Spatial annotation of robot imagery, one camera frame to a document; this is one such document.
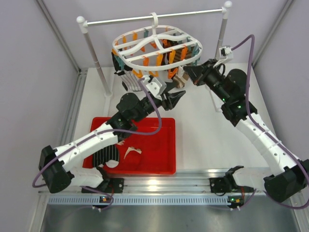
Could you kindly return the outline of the white clip sock hanger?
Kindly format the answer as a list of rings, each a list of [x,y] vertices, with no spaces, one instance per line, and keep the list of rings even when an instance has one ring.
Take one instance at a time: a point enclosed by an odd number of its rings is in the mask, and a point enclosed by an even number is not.
[[[157,77],[160,71],[172,70],[188,64],[196,64],[201,57],[201,42],[185,31],[170,25],[160,25],[158,15],[151,13],[152,24],[148,27],[121,34],[112,43],[112,50],[130,68],[137,78],[144,75]],[[175,51],[192,48],[192,57],[173,63]]]

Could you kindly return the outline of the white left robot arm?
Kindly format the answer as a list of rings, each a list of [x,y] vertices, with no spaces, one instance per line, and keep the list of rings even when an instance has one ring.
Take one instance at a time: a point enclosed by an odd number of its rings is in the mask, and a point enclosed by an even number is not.
[[[132,134],[139,134],[135,122],[153,112],[158,113],[159,107],[172,110],[186,93],[184,90],[170,93],[171,83],[148,76],[140,79],[139,85],[146,95],[143,99],[134,93],[126,93],[116,106],[117,113],[96,130],[66,145],[42,149],[38,176],[43,177],[44,186],[50,193],[59,193],[68,187],[81,187],[95,193],[106,191],[110,178],[102,168],[81,168],[77,164]]]

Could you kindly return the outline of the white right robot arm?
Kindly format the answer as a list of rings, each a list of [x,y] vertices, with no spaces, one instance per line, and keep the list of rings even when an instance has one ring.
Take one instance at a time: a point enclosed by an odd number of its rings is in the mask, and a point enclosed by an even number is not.
[[[247,100],[247,75],[232,69],[220,73],[223,65],[216,66],[210,59],[198,66],[185,66],[184,71],[196,86],[206,85],[222,102],[225,118],[253,144],[268,164],[267,170],[236,166],[224,176],[225,188],[238,191],[250,187],[264,191],[270,198],[282,203],[304,189],[309,175],[309,161],[289,155],[287,148],[264,124],[257,109]]]

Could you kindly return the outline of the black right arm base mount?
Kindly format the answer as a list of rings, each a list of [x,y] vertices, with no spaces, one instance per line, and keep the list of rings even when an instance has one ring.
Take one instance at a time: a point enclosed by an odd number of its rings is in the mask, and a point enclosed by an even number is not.
[[[232,191],[230,183],[224,177],[213,177],[209,179],[211,193],[224,195]]]

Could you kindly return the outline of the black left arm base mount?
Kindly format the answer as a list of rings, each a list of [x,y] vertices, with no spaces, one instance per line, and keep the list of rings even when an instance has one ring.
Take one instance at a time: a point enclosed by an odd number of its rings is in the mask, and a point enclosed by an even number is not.
[[[104,193],[123,193],[124,179],[123,178],[111,178],[109,181],[103,181],[94,190]]]

